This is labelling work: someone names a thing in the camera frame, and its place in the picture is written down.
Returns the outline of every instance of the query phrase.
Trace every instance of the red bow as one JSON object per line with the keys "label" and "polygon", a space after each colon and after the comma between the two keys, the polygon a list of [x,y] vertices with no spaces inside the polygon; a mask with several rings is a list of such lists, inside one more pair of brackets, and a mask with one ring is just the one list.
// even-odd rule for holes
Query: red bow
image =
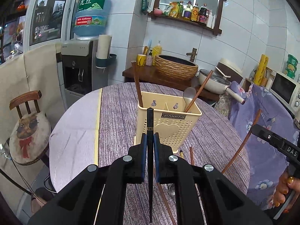
{"label": "red bow", "polygon": [[23,158],[29,158],[28,153],[27,153],[27,147],[29,146],[31,141],[32,141],[32,137],[29,136],[26,139],[21,139],[20,142],[19,142],[21,150],[23,148]]}

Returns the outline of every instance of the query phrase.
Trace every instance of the beige plastic basket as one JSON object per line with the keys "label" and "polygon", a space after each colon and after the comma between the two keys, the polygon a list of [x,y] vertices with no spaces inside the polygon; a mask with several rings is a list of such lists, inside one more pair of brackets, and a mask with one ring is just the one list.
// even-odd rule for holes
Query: beige plastic basket
{"label": "beige plastic basket", "polygon": [[138,105],[135,144],[139,144],[143,133],[147,133],[147,108],[154,109],[154,133],[159,133],[160,142],[171,146],[177,153],[202,112],[194,103],[188,113],[183,112],[183,97],[142,91],[144,107]]}

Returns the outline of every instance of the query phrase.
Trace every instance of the yellow stripe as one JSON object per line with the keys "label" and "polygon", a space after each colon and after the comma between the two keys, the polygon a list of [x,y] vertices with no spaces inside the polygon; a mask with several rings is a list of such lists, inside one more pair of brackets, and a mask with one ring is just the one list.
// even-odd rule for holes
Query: yellow stripe
{"label": "yellow stripe", "polygon": [[99,128],[100,128],[100,110],[101,110],[102,89],[99,90],[97,119],[95,127],[95,144],[94,144],[94,164],[98,166],[98,148],[99,148]]}

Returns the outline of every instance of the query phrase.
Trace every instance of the yellow soap dispenser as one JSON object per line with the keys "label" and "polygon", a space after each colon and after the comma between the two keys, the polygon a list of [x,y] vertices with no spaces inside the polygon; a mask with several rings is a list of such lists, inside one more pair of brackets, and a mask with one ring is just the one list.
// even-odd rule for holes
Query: yellow soap dispenser
{"label": "yellow soap dispenser", "polygon": [[155,56],[156,55],[160,55],[161,54],[161,51],[162,51],[162,47],[160,45],[160,40],[158,41],[158,44],[153,47],[153,50],[152,50],[152,57],[153,57],[153,63],[152,65],[154,66],[155,65]]}

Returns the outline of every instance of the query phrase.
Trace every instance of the hand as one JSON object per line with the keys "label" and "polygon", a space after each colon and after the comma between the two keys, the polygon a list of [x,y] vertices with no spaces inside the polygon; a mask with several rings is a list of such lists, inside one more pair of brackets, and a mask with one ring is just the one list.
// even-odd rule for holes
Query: hand
{"label": "hand", "polygon": [[296,191],[295,196],[291,200],[291,202],[288,204],[288,206],[285,208],[284,213],[288,213],[295,201],[297,200],[299,193],[300,193],[300,179],[290,177],[285,170],[283,174],[279,178],[279,183],[276,187],[276,192],[274,194],[273,198],[273,204],[274,206],[278,207],[280,204],[283,204],[285,202],[285,197],[289,191],[289,189],[293,189]]}

